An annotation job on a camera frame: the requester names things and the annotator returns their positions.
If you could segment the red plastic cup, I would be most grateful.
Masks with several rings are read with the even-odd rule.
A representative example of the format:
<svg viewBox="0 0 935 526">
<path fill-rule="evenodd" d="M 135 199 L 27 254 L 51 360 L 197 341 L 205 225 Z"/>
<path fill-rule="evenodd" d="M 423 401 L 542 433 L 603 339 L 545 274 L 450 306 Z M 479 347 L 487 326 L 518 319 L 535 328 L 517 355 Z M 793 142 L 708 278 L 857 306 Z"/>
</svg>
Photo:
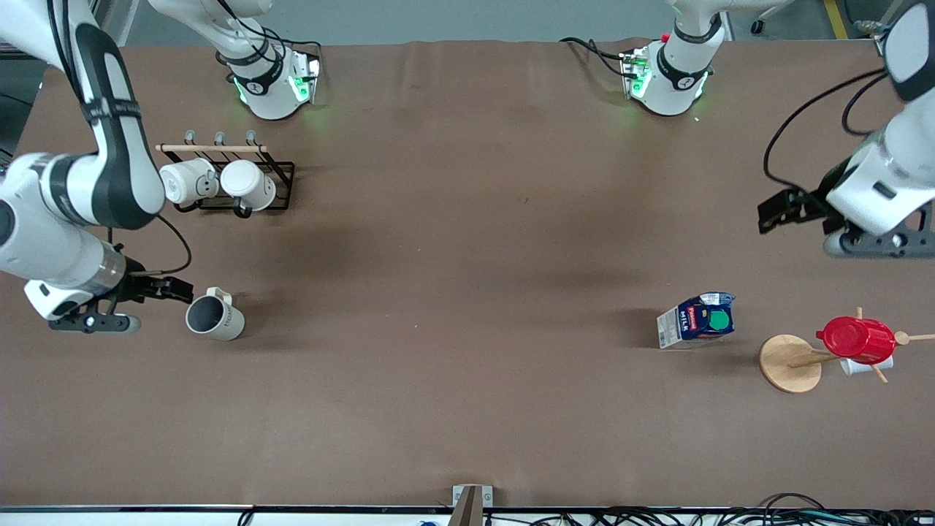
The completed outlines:
<svg viewBox="0 0 935 526">
<path fill-rule="evenodd" d="M 882 321 L 839 316 L 831 319 L 815 336 L 832 354 L 865 365 L 877 365 L 893 355 L 895 332 Z"/>
</svg>

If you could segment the grey ceramic mug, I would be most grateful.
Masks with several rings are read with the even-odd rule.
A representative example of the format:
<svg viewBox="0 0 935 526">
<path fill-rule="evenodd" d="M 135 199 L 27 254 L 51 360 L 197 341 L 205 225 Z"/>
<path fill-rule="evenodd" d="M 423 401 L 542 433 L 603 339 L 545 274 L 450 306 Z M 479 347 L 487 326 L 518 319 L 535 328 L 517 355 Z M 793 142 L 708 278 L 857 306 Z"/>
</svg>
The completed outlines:
<svg viewBox="0 0 935 526">
<path fill-rule="evenodd" d="M 208 287 L 188 306 L 185 323 L 190 332 L 221 342 L 237 339 L 246 327 L 245 316 L 234 306 L 233 295 L 220 287 Z"/>
</svg>

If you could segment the table cover mat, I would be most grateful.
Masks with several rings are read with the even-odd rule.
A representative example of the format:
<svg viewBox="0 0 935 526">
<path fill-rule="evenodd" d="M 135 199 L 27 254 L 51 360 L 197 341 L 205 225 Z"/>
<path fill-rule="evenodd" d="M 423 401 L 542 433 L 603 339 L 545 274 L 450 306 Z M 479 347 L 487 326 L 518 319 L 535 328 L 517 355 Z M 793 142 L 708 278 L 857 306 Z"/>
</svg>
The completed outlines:
<svg viewBox="0 0 935 526">
<path fill-rule="evenodd" d="M 778 392 L 757 351 L 861 306 L 935 332 L 935 261 L 829 259 L 821 223 L 766 236 L 763 150 L 809 97 L 877 69 L 868 42 L 725 44 L 658 118 L 557 43 L 334 47 L 317 99 L 253 117 L 207 47 L 123 50 L 148 143 L 248 130 L 293 203 L 179 214 L 183 279 L 234 295 L 214 342 L 178 302 L 130 336 L 51 332 L 0 276 L 0 505 L 935 507 L 935 343 L 886 384 Z M 735 295 L 735 332 L 661 351 L 657 317 Z"/>
</svg>

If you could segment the blue white milk carton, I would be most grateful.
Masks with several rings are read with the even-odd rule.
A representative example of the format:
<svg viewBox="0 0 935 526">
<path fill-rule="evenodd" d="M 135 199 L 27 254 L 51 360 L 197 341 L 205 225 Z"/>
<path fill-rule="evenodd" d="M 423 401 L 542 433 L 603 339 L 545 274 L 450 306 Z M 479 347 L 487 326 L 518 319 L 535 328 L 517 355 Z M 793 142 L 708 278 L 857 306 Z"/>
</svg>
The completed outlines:
<svg viewBox="0 0 935 526">
<path fill-rule="evenodd" d="M 657 317 L 661 351 L 685 350 L 735 332 L 733 303 L 736 296 L 721 291 L 691 297 Z"/>
</svg>

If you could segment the wooden mug tree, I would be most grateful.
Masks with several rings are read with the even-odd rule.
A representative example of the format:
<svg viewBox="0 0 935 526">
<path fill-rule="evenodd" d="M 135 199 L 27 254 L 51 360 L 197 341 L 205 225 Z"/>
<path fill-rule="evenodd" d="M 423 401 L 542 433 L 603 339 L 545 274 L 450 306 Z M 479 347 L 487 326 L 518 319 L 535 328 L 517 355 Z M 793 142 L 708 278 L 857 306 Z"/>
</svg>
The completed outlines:
<svg viewBox="0 0 935 526">
<path fill-rule="evenodd" d="M 864 316 L 861 307 L 858 307 L 852 316 L 859 319 L 868 318 Z M 897 340 L 895 352 L 911 343 L 935 342 L 935 334 L 895 332 L 895 337 Z M 825 364 L 839 364 L 839 360 L 842 359 L 825 349 L 821 340 L 820 343 L 823 347 L 816 348 L 804 338 L 792 334 L 779 334 L 769 338 L 759 348 L 758 365 L 762 376 L 779 392 L 788 394 L 810 392 L 819 384 Z M 877 369 L 874 374 L 882 383 L 888 382 L 884 370 L 881 372 Z"/>
</svg>

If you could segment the white ceramic mug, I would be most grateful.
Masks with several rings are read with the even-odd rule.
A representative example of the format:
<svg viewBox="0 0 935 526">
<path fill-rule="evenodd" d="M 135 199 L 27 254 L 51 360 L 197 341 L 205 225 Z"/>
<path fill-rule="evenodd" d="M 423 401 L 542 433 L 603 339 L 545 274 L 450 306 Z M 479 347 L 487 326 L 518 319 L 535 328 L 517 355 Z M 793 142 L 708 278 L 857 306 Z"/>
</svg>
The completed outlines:
<svg viewBox="0 0 935 526">
<path fill-rule="evenodd" d="M 234 209 L 242 214 L 267 209 L 276 199 L 274 180 L 257 164 L 240 159 L 221 170 L 221 189 L 234 199 Z"/>
<path fill-rule="evenodd" d="M 219 194 L 218 173 L 204 159 L 165 164 L 159 170 L 166 199 L 176 205 L 188 205 L 201 199 L 213 199 Z"/>
</svg>

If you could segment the white table edge rail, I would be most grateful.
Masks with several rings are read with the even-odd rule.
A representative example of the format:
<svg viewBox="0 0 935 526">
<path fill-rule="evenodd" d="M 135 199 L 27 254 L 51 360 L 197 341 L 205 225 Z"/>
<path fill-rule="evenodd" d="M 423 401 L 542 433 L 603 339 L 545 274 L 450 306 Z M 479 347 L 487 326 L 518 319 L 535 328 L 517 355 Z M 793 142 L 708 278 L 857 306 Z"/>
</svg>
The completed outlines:
<svg viewBox="0 0 935 526">
<path fill-rule="evenodd" d="M 383 513 L 338 513 L 261 511 L 128 511 L 89 509 L 13 510 L 0 512 L 0 526 L 448 526 L 450 515 L 404 513 L 388 509 Z M 576 510 L 541 513 L 487 512 L 487 526 L 935 526 L 928 513 L 907 517 L 868 517 L 816 514 L 795 515 L 792 509 L 779 510 L 765 517 L 751 510 L 715 514 L 667 515 L 652 513 L 593 513 Z"/>
</svg>

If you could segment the small white cup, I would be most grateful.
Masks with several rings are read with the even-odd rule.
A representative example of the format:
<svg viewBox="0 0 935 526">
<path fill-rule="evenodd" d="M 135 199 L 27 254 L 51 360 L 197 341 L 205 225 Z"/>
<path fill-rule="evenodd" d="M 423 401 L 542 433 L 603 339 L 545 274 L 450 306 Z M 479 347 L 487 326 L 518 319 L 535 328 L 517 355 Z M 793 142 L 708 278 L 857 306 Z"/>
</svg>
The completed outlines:
<svg viewBox="0 0 935 526">
<path fill-rule="evenodd" d="M 894 357 L 890 356 L 884 362 L 879 362 L 877 364 L 863 364 L 860 362 L 855 362 L 851 359 L 840 359 L 839 365 L 841 365 L 842 370 L 846 376 L 854 376 L 855 374 L 861 373 L 876 373 L 876 370 L 887 370 L 891 369 L 894 365 Z"/>
</svg>

